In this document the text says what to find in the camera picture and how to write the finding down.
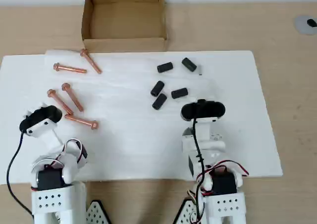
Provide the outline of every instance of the cardboard box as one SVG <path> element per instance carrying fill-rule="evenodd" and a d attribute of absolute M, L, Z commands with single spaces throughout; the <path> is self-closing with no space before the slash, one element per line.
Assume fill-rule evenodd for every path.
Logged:
<path fill-rule="evenodd" d="M 165 51 L 164 0 L 85 0 L 82 39 L 91 52 Z"/>

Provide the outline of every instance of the white foam board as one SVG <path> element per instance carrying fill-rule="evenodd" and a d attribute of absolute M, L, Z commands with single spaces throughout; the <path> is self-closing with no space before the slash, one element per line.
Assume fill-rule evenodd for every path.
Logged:
<path fill-rule="evenodd" d="M 253 54 L 234 52 L 165 52 L 93 54 L 103 70 L 98 75 L 79 54 L 50 51 L 46 55 L 5 56 L 0 68 L 0 183 L 19 142 L 18 129 L 25 112 L 41 102 L 58 106 L 47 97 L 59 95 L 77 116 L 96 119 L 98 130 L 65 120 L 58 123 L 62 141 L 76 137 L 88 151 L 89 163 L 78 180 L 159 179 L 191 180 L 181 135 L 191 122 L 180 117 L 182 106 L 193 98 L 214 98 L 226 106 L 217 121 L 228 154 L 251 177 L 280 176 L 282 169 Z M 182 64 L 188 57 L 203 67 L 203 75 Z M 156 66 L 173 62 L 174 69 L 158 74 Z M 53 64 L 88 69 L 87 74 L 56 72 Z M 156 111 L 150 90 L 158 80 L 168 99 Z M 79 112 L 61 85 L 68 82 L 82 102 Z M 187 87 L 190 95 L 173 100 L 170 92 Z M 11 168 L 12 183 L 29 182 L 31 163 L 48 148 L 41 140 L 25 136 Z"/>

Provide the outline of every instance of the wooden table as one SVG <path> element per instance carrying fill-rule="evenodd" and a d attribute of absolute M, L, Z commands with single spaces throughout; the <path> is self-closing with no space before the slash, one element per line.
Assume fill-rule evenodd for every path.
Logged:
<path fill-rule="evenodd" d="M 81 6 L 0 8 L 0 54 L 81 49 L 81 13 Z M 317 17 L 317 3 L 167 7 L 169 51 L 251 50 L 255 55 L 284 176 L 245 179 L 251 224 L 316 223 L 317 36 L 296 32 L 293 18 L 299 14 Z M 87 185 L 88 201 L 101 199 L 114 224 L 171 224 L 191 186 L 174 180 L 95 182 Z M 30 207 L 29 185 L 13 189 Z M 5 185 L 0 194 L 3 223 L 31 223 Z"/>

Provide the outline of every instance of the copper screw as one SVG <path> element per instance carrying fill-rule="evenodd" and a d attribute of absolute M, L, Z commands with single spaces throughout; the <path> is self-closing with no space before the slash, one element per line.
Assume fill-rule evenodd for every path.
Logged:
<path fill-rule="evenodd" d="M 86 69 L 79 69 L 79 68 L 64 66 L 64 65 L 61 65 L 60 63 L 55 63 L 53 66 L 53 69 L 56 71 L 67 70 L 67 71 L 77 72 L 77 73 L 82 73 L 82 74 L 87 73 Z"/>
<path fill-rule="evenodd" d="M 74 112 L 69 108 L 69 106 L 66 105 L 66 103 L 63 102 L 62 99 L 56 94 L 56 90 L 50 89 L 48 90 L 48 97 L 53 98 L 60 106 L 63 107 L 63 109 L 66 110 L 66 112 L 70 115 L 73 115 Z"/>
<path fill-rule="evenodd" d="M 98 74 L 101 74 L 102 73 L 102 70 L 96 65 L 96 63 L 90 58 L 89 56 L 89 53 L 86 49 L 82 49 L 80 51 L 80 56 L 84 57 L 88 62 L 89 64 L 91 64 L 91 66 L 95 69 L 95 71 L 98 73 Z"/>
<path fill-rule="evenodd" d="M 74 95 L 72 89 L 70 88 L 70 84 L 63 83 L 61 86 L 61 89 L 62 89 L 62 91 L 66 91 L 66 93 L 68 93 L 68 95 L 70 96 L 70 98 L 72 99 L 72 101 L 74 102 L 76 107 L 78 108 L 78 110 L 82 112 L 84 110 L 84 108 L 83 108 L 83 106 L 81 106 L 80 102 L 78 101 L 78 99 Z"/>
<path fill-rule="evenodd" d="M 98 127 L 99 127 L 97 121 L 87 121 L 87 120 L 84 120 L 84 119 L 81 119 L 81 118 L 78 118 L 78 117 L 75 117 L 75 116 L 69 115 L 69 114 L 66 114 L 65 118 L 68 119 L 68 120 L 80 122 L 82 124 L 90 126 L 92 130 L 98 129 Z"/>

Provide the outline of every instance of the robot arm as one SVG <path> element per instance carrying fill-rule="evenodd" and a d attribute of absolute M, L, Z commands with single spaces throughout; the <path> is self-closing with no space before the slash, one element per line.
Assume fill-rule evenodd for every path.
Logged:
<path fill-rule="evenodd" d="M 28 112 L 20 124 L 21 132 L 41 139 L 49 148 L 34 161 L 31 171 L 35 224 L 86 223 L 86 188 L 74 179 L 88 154 L 78 139 L 60 141 L 54 129 L 61 117 L 55 106 L 42 105 Z"/>
<path fill-rule="evenodd" d="M 189 157 L 189 169 L 193 179 L 197 184 L 203 182 L 199 189 L 196 184 L 194 191 L 188 191 L 191 199 L 184 200 L 174 220 L 175 224 L 222 224 L 225 217 L 231 224 L 246 223 L 244 193 L 239 191 L 243 180 L 237 166 L 246 174 L 248 172 L 240 164 L 230 160 L 226 154 L 226 145 L 216 125 L 216 121 L 224 113 L 225 107 L 222 103 L 206 100 L 187 104 L 182 109 L 181 114 L 185 120 L 196 121 L 195 135 L 204 160 L 205 177 L 202 180 L 202 162 L 197 155 L 194 129 L 188 128 L 182 137 L 183 153 Z"/>

